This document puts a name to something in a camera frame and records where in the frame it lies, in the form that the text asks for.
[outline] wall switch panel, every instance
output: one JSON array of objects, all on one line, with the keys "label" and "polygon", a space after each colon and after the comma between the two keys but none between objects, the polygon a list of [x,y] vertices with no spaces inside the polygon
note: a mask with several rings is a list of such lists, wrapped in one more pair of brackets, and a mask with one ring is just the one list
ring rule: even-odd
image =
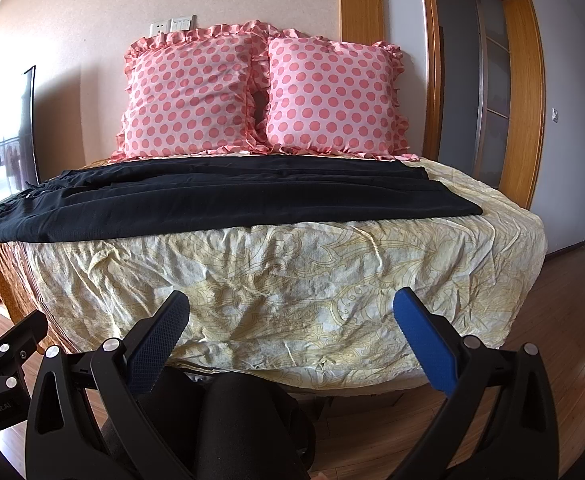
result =
[{"label": "wall switch panel", "polygon": [[159,32],[170,31],[171,20],[163,20],[163,22],[150,23],[150,37],[156,36]]},{"label": "wall switch panel", "polygon": [[182,16],[181,18],[173,18],[170,22],[170,32],[177,32],[178,30],[190,30],[192,25],[192,16]]}]

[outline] screw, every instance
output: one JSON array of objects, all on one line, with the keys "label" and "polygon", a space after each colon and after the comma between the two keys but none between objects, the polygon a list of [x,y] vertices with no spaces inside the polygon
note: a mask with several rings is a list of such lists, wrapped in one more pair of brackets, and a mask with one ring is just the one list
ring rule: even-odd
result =
[{"label": "screw", "polygon": [[525,345],[523,345],[523,349],[528,355],[537,355],[539,353],[537,345],[533,343],[526,343]]},{"label": "screw", "polygon": [[104,350],[106,352],[112,352],[119,348],[119,340],[115,337],[111,337],[110,339],[106,339],[104,341]]},{"label": "screw", "polygon": [[59,354],[60,348],[57,345],[53,345],[48,347],[46,350],[46,357],[55,357]]},{"label": "screw", "polygon": [[481,340],[476,335],[466,335],[463,344],[470,349],[476,350],[481,346]]}]

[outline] pink fabric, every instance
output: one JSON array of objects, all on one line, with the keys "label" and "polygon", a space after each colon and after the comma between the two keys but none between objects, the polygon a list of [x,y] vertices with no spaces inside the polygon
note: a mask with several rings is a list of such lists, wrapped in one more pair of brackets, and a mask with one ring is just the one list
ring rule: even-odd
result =
[{"label": "pink fabric", "polygon": [[258,21],[142,38],[125,55],[130,104],[112,160],[183,153],[265,153],[252,93],[268,84]]},{"label": "pink fabric", "polygon": [[271,152],[405,153],[407,120],[393,83],[403,72],[398,46],[300,38],[295,30],[269,41]]}]

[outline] textured blue pad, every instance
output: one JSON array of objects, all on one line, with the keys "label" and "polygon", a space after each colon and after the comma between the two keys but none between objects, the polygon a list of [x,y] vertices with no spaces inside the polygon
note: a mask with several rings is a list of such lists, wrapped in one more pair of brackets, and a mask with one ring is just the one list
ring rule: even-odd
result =
[{"label": "textured blue pad", "polygon": [[147,394],[152,390],[189,319],[188,297],[175,290],[153,317],[138,321],[130,331],[128,335],[132,335],[140,326],[142,335],[140,340],[135,341],[136,347],[132,349],[127,362],[128,389],[133,396]]},{"label": "textured blue pad", "polygon": [[454,355],[431,322],[431,316],[409,287],[395,294],[392,303],[397,324],[435,390],[449,398],[457,386]]}]

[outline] television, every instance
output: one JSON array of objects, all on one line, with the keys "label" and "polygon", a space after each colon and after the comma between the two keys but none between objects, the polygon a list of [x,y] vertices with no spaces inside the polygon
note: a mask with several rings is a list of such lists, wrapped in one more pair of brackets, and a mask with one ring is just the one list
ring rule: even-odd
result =
[{"label": "television", "polygon": [[32,136],[34,70],[2,82],[0,93],[0,202],[39,184]]}]

